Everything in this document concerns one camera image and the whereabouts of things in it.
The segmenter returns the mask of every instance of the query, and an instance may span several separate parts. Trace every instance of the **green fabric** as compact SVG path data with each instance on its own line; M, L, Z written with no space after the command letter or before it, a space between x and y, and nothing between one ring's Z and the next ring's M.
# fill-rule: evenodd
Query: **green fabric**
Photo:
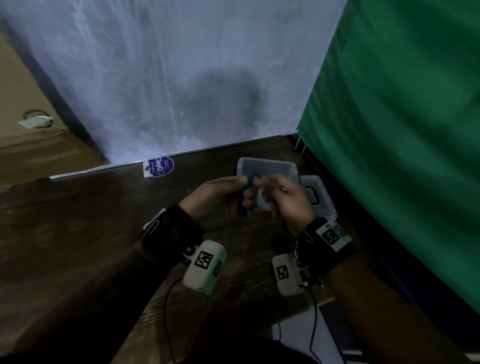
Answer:
M344 11L299 135L480 313L480 1Z

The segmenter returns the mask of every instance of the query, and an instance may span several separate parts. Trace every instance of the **wooden table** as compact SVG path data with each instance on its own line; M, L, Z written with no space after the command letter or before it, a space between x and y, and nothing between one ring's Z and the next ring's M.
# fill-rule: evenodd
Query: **wooden table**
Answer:
M286 137L269 138L173 157L173 171L144 178L141 164L58 180L39 180L0 192L0 354L53 303L100 273L136 240L146 221L178 203L204 181L232 175L240 157L295 162L310 174ZM282 297L268 270L271 240L293 238L269 212L211 231L228 259L212 296L181 284L168 299L167 320L180 357L226 334L256 333L311 307L308 294ZM146 307L114 363L170 362L163 300L186 270L175 267ZM318 302L331 299L316 289Z

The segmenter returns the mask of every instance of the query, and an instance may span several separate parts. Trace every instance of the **cardboard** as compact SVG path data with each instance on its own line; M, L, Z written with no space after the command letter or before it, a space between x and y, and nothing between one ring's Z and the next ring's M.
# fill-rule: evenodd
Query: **cardboard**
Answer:
M0 54L0 186L104 165L60 120L2 32Z

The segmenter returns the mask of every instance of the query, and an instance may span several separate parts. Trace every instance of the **person's right hand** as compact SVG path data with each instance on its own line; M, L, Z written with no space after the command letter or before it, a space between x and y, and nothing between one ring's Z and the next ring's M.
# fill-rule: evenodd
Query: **person's right hand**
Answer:
M297 237L316 214L302 186L290 181L281 174L256 179L253 185L263 189L262 197L270 204L274 215L281 215L287 222L288 229Z

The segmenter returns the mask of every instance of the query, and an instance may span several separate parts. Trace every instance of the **clear plastic container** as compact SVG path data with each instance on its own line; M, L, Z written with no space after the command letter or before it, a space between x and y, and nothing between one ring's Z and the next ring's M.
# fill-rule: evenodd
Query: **clear plastic container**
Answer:
M239 159L237 166L237 176L248 175L256 173L260 178L268 176L269 174L283 174L289 180L299 183L299 173L297 165L292 162L284 162L282 160L258 159L242 157ZM262 210L270 211L270 205L262 198L261 191L258 193L258 206Z
M336 220L337 213L332 199L320 177L300 176L300 181L317 216L322 216L327 220Z

